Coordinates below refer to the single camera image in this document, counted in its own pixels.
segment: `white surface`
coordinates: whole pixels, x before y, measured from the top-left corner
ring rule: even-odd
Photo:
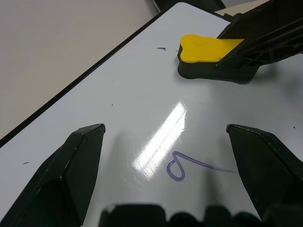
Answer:
[[[261,67],[248,85],[178,75],[181,37],[216,37],[227,24],[178,3],[3,146],[0,217],[72,131],[95,123],[107,131],[85,227],[97,226],[102,209],[112,203],[158,203],[168,218],[184,210],[201,219],[210,204],[256,214],[237,173],[183,159],[183,181],[166,172],[173,151],[237,170],[225,132],[229,123],[272,132],[303,159],[301,54]],[[261,80],[266,75],[276,78]],[[172,171],[180,173],[176,164]]]
[[[157,13],[151,0],[0,0],[0,138]]]

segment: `handwritten scribble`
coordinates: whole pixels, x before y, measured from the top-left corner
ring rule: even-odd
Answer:
[[[175,180],[175,181],[183,181],[184,178],[185,178],[185,171],[184,171],[184,168],[183,168],[183,166],[181,165],[181,163],[180,163],[180,161],[179,161],[179,159],[178,159],[177,156],[179,156],[179,157],[181,157],[181,158],[184,158],[184,159],[186,159],[187,161],[190,161],[190,162],[195,163],[195,164],[197,164],[197,165],[200,165],[200,166],[209,168],[209,169],[214,169],[214,170],[218,170],[218,171],[222,171],[222,172],[228,172],[228,173],[235,173],[235,171],[233,171],[233,170],[228,170],[228,169],[223,169],[223,168],[211,166],[211,165],[206,164],[206,163],[204,163],[204,162],[198,161],[198,160],[193,159],[192,157],[189,157],[189,156],[187,156],[187,155],[184,155],[184,154],[182,154],[182,153],[180,153],[180,152],[178,152],[178,151],[174,151],[174,152],[172,153],[172,156],[173,156],[174,160],[172,160],[172,161],[167,165],[166,171],[167,171],[168,175],[169,175],[173,180]],[[171,172],[171,170],[170,170],[171,166],[172,166],[173,164],[175,164],[175,163],[177,163],[177,165],[179,166],[179,169],[181,170],[181,177],[175,176],[175,175]]]

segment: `ink mark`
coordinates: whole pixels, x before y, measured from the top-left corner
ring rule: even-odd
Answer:
[[[235,171],[232,171],[232,170],[228,170],[228,169],[223,169],[223,168],[219,168],[219,167],[215,167],[215,166],[211,166],[209,164],[206,164],[204,162],[200,162],[198,160],[195,160],[193,159],[192,157],[189,157],[187,155],[184,155],[178,151],[174,151],[172,153],[172,156],[174,158],[174,160],[172,160],[166,167],[166,171],[168,173],[168,175],[175,181],[183,181],[184,178],[185,178],[185,171],[184,171],[184,168],[183,166],[181,165],[179,159],[177,158],[177,156],[181,157],[181,158],[184,158],[186,159],[187,161],[190,161],[192,163],[195,163],[197,165],[200,165],[200,166],[203,166],[203,167],[206,167],[206,168],[209,168],[209,169],[214,169],[214,170],[218,170],[218,171],[222,171],[222,172],[227,172],[227,173],[235,173]],[[171,170],[170,170],[170,167],[174,164],[174,163],[177,163],[177,165],[179,166],[179,169],[181,170],[181,177],[177,177],[175,176]]]

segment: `yellow eraser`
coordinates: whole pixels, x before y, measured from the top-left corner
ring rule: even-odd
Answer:
[[[186,63],[218,62],[243,39],[216,39],[185,35],[181,39],[181,60]]]

